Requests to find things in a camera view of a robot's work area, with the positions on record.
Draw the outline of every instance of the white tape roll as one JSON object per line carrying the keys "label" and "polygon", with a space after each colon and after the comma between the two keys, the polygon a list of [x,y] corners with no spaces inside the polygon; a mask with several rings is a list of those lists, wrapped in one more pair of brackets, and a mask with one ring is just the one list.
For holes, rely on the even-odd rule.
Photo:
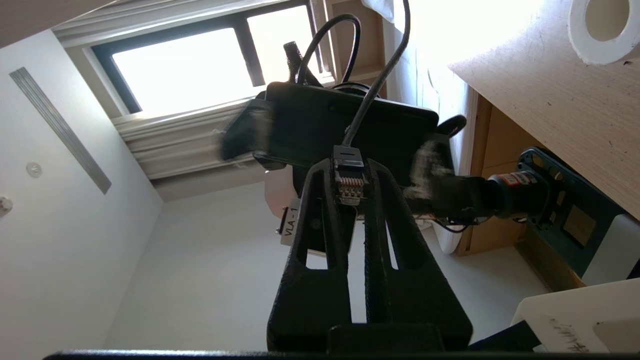
{"label": "white tape roll", "polygon": [[588,64],[639,57],[640,0],[573,0],[569,39]]}

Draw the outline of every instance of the curtain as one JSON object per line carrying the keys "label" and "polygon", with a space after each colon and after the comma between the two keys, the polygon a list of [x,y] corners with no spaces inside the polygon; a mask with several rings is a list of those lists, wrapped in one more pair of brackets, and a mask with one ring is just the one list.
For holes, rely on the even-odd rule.
{"label": "curtain", "polygon": [[[387,20],[383,23],[383,34],[388,60],[404,31],[402,1],[362,2]],[[442,47],[438,44],[438,30],[431,25],[431,20],[441,11],[438,8],[440,3],[446,2],[410,1],[412,28],[409,45],[387,80],[387,94],[390,100],[432,109],[440,116],[440,122],[458,114],[466,116],[466,128],[451,139],[450,146],[456,175],[469,175],[478,93],[449,70],[440,56]],[[438,226],[434,231],[443,252],[448,254],[456,250],[461,234],[452,234]]]}
{"label": "curtain", "polygon": [[113,119],[120,136],[149,179],[225,166],[243,167],[253,158],[220,161],[221,136],[247,99],[186,113],[146,117],[143,113]]}
{"label": "curtain", "polygon": [[86,45],[217,13],[281,0],[137,0],[98,9],[53,28],[63,47]]}

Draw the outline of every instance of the wooden desk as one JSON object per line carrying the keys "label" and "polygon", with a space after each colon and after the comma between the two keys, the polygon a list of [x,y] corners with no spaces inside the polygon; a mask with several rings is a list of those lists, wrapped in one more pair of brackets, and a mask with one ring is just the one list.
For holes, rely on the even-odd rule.
{"label": "wooden desk", "polygon": [[640,59],[584,64],[569,43],[570,0],[421,3],[412,38],[440,46],[462,80],[640,218]]}

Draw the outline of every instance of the wooden cabinet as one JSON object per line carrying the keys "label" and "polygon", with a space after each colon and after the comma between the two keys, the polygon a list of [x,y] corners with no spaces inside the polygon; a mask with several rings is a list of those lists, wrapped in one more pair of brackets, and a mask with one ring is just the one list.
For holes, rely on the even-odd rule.
{"label": "wooden cabinet", "polygon": [[[385,67],[382,17],[374,10],[364,6],[361,0],[324,1],[327,15],[325,22],[343,13],[356,15],[360,20],[360,47],[349,81],[371,85]],[[341,22],[329,34],[332,44],[333,75],[336,83],[340,83],[351,56],[353,25],[350,22]],[[380,90],[380,96],[386,98],[385,86]]]}
{"label": "wooden cabinet", "polygon": [[[480,96],[474,131],[471,175],[490,177],[514,172],[520,153],[528,147],[542,147],[507,115]],[[512,220],[491,218],[470,227],[456,249],[459,255],[475,254],[515,244],[524,233],[524,225]]]}

